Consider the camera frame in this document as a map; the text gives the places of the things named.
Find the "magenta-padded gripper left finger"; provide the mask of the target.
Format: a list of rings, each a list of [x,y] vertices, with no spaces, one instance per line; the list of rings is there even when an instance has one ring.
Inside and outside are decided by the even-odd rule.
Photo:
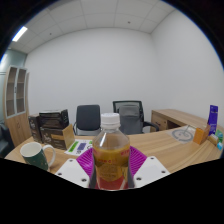
[[[88,149],[77,159],[68,159],[55,175],[78,186],[94,188],[96,173],[92,149]]]

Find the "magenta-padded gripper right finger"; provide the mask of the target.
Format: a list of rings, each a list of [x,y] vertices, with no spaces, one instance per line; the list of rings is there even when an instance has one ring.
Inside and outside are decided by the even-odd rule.
[[[170,172],[155,157],[147,157],[133,146],[130,147],[128,164],[128,187],[140,188],[157,181]]]

